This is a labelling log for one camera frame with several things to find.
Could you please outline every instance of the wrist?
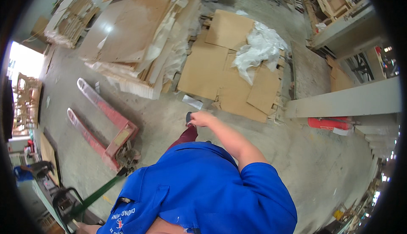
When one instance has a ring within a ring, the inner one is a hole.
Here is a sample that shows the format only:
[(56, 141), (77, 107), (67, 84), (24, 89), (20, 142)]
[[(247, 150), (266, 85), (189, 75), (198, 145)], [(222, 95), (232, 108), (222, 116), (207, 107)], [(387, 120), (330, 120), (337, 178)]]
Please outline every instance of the wrist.
[(211, 116), (211, 119), (208, 120), (206, 127), (212, 129), (214, 126), (218, 126), (221, 121), (216, 116)]

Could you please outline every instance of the wall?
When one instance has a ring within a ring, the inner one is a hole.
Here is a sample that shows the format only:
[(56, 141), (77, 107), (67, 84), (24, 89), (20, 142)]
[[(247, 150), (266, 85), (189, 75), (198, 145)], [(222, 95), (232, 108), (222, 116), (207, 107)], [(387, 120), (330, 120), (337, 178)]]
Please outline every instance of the wall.
[(31, 37), (31, 30), (34, 27), (39, 16), (44, 16), (47, 19), (50, 19), (51, 10), (54, 7), (54, 2), (56, 0), (32, 0), (31, 5), (27, 7), (25, 12), (20, 16), (16, 27), (14, 28), (14, 33), (11, 37), (11, 40), (16, 41), (20, 44), (25, 45), (37, 52), (43, 53), (46, 48), (46, 44), (35, 40), (30, 43), (22, 43), (23, 40)]

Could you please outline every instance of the cardboard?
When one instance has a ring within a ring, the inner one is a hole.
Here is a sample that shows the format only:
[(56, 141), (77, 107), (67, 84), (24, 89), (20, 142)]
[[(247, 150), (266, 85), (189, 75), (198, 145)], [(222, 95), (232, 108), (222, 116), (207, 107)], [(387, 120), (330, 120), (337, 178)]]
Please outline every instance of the cardboard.
[(223, 71), (214, 106), (223, 111), (265, 123), (267, 114), (246, 102), (252, 86), (237, 71)]
[(277, 71), (276, 69), (271, 72), (267, 66), (260, 65), (254, 77), (252, 90), (247, 98), (247, 103), (266, 114), (270, 113), (280, 87)]
[(178, 89), (215, 100), (221, 81), (221, 72), (229, 50), (205, 43), (207, 33), (207, 31), (202, 30), (192, 45), (192, 53), (186, 60)]
[(331, 92), (336, 92), (353, 87), (353, 81), (348, 74), (338, 68), (332, 68), (331, 72)]
[(238, 51), (247, 44), (246, 36), (253, 26), (253, 19), (224, 10), (216, 10), (206, 43)]

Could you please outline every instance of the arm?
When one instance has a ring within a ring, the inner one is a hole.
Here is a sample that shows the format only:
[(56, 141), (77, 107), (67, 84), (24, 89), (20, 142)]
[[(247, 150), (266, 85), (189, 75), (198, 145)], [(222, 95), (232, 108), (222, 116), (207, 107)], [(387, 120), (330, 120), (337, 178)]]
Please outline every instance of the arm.
[(200, 127), (208, 127), (215, 133), (225, 150), (238, 160), (239, 172), (250, 163), (264, 162), (268, 164), (268, 161), (256, 146), (210, 113), (204, 111), (192, 113), (191, 123)]
[(32, 168), (29, 168), (29, 167), (27, 167), (27, 166), (24, 166), (24, 165), (20, 165), (20, 168), (22, 169), (22, 170), (26, 170), (26, 171), (29, 171), (29, 172), (33, 172), (33, 169)]

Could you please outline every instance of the pallet jack handle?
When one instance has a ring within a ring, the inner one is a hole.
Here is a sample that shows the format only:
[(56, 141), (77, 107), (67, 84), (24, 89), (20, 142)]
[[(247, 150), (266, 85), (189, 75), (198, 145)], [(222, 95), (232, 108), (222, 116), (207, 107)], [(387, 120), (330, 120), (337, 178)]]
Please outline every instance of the pallet jack handle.
[[(117, 175), (112, 178), (109, 182), (107, 182), (104, 186), (100, 187), (97, 191), (92, 193), (88, 198), (82, 199), (82, 197), (79, 195), (78, 191), (74, 187), (68, 187), (65, 189), (62, 189), (56, 193), (54, 196), (54, 199), (52, 201), (53, 208), (55, 210), (55, 213), (58, 216), (59, 221), (62, 223), (62, 227), (68, 234), (73, 234), (69, 228), (68, 228), (68, 223), (74, 220), (75, 217), (79, 216), (82, 214), (82, 221), (84, 221), (84, 214), (85, 210), (92, 205), (97, 199), (99, 199), (105, 192), (107, 192), (110, 188), (112, 188), (118, 181), (122, 180), (125, 178), (127, 174), (127, 169), (122, 168)], [(67, 212), (64, 216), (62, 215), (61, 209), (59, 208), (59, 201), (61, 201), (68, 192), (74, 191), (76, 197), (79, 200), (79, 204), (76, 206), (73, 206), (69, 212)]]

